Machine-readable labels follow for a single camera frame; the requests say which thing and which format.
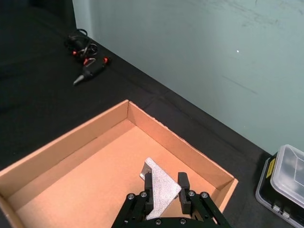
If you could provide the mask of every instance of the screw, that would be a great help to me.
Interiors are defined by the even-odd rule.
[[[129,200],[132,200],[134,197],[135,197],[135,196],[134,196],[133,193],[130,193],[130,194],[128,195],[128,199],[129,199]]]
[[[185,225],[185,224],[187,223],[187,220],[184,219],[184,218],[181,218],[181,219],[180,219],[180,223],[181,223],[182,225]]]
[[[202,198],[208,198],[208,193],[202,192],[201,196],[202,196]]]
[[[155,220],[156,225],[160,225],[161,223],[162,223],[162,221],[159,218]]]
[[[143,191],[142,193],[141,193],[141,197],[146,197],[147,196],[147,193],[145,192],[145,191]]]
[[[194,195],[195,195],[195,192],[191,190],[191,191],[188,192],[188,195],[194,196]]]

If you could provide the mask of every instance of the white wall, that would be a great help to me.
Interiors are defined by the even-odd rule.
[[[74,0],[98,42],[270,153],[304,150],[304,0]]]

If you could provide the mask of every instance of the plastic storage container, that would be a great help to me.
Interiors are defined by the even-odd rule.
[[[256,199],[297,228],[304,228],[304,152],[284,145],[269,158]]]

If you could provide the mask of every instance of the black cable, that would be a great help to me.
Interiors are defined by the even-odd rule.
[[[82,28],[78,28],[68,35],[64,44],[73,56],[81,62],[98,53],[98,46],[93,43],[93,40],[87,36],[87,31]]]

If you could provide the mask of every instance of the cardboard box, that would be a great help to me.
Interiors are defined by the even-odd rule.
[[[175,181],[207,191],[224,210],[237,180],[201,152],[124,101],[0,172],[0,207],[14,228],[108,228],[151,157]],[[176,199],[163,217],[183,216]]]

